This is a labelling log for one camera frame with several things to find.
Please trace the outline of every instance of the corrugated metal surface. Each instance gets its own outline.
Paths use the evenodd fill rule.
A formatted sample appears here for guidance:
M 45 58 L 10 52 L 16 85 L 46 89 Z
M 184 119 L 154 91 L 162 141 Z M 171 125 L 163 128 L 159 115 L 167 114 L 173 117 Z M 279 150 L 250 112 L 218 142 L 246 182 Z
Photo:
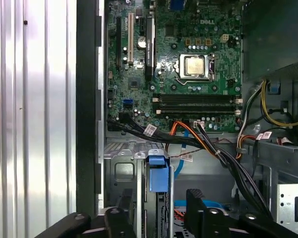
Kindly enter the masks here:
M 0 237 L 75 210 L 75 0 L 0 0 Z

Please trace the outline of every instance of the screw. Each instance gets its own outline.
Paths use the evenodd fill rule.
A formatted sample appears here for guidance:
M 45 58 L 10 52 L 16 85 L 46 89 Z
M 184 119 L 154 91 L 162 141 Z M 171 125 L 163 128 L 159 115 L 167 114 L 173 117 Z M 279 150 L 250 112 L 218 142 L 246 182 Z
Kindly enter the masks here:
M 217 213 L 219 213 L 219 211 L 218 211 L 217 209 L 214 209 L 214 208 L 211 208 L 211 209 L 210 209 L 210 212 L 211 212 L 212 214 L 217 214 Z
M 246 216 L 246 218 L 248 218 L 250 220 L 255 220 L 256 219 L 256 217 L 253 214 L 246 214 L 245 216 Z

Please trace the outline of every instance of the sata port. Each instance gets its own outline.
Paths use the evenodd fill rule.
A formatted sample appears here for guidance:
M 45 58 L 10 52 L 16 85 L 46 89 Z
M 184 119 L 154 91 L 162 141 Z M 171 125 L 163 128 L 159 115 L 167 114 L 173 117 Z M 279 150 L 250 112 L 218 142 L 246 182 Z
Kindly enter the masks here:
M 133 99 L 124 99 L 123 100 L 123 106 L 125 108 L 131 108 L 134 105 L 134 100 Z

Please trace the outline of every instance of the green motherboard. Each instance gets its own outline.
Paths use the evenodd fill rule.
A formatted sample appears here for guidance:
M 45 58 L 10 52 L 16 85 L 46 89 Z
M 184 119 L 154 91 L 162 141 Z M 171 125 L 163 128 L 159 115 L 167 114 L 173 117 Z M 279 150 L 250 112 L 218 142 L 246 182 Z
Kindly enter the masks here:
M 129 113 L 163 131 L 175 120 L 239 131 L 241 11 L 238 1 L 228 2 L 110 1 L 108 116 L 119 121 Z

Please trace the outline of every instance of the ram slot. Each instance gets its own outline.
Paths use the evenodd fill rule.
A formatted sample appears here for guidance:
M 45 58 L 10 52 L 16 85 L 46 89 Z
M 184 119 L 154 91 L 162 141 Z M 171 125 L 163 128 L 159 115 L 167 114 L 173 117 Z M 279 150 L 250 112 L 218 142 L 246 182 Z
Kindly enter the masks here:
M 128 13 L 128 64 L 134 62 L 134 14 Z
M 235 96 L 230 95 L 185 95 L 185 94 L 160 94 L 158 102 L 168 105 L 180 104 L 232 104 Z
M 235 114 L 234 106 L 178 106 L 160 105 L 156 114 Z
M 121 67 L 121 17 L 116 18 L 116 68 Z

